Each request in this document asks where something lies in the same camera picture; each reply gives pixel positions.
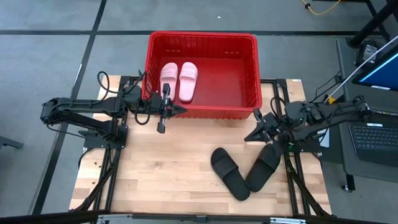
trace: wooden table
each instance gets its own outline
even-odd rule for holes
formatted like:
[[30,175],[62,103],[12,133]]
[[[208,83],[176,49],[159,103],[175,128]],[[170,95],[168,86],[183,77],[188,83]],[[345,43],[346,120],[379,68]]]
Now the wooden table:
[[[118,90],[119,80],[120,76],[111,76],[111,90]],[[305,99],[300,80],[287,80],[287,86],[290,101]],[[103,94],[104,90],[101,90],[98,97],[102,98]],[[271,110],[269,102],[273,96],[272,85],[262,84],[263,114]],[[96,114],[94,118],[108,119],[103,114]],[[292,215],[283,159],[265,186],[243,202],[228,192],[210,166],[211,153],[217,147],[223,147],[239,166],[242,176],[246,176],[264,147],[261,142],[243,141],[256,125],[253,115],[243,121],[172,118],[166,122],[165,134],[156,131],[158,121],[153,116],[147,125],[139,126],[130,114],[128,139],[121,153],[112,212]],[[83,158],[70,208],[79,206],[93,190],[100,175],[103,155],[104,149],[95,149]],[[323,209],[330,213],[319,161],[309,153],[301,153],[301,160],[306,186]],[[107,186],[100,208],[104,207],[106,189]],[[299,210],[303,213],[297,186],[296,194]]]

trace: pink slipper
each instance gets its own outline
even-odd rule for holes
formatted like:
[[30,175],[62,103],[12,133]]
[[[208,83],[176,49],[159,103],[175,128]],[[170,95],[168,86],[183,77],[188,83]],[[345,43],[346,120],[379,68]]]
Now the pink slipper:
[[160,72],[160,95],[163,97],[163,84],[170,85],[169,98],[173,101],[175,96],[175,85],[177,84],[178,67],[176,63],[167,63]]
[[191,62],[185,62],[180,74],[180,100],[189,102],[193,98],[193,92],[198,79],[198,69]]

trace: black slipper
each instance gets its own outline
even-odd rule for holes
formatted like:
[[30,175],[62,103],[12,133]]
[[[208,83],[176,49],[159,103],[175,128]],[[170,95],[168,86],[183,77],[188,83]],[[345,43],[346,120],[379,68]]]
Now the black slipper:
[[279,162],[280,154],[275,152],[274,147],[271,144],[264,146],[246,177],[246,185],[249,189],[252,192],[261,190],[275,172]]
[[250,190],[238,171],[238,165],[225,149],[218,148],[214,150],[211,155],[211,167],[236,199],[240,201],[248,199]]

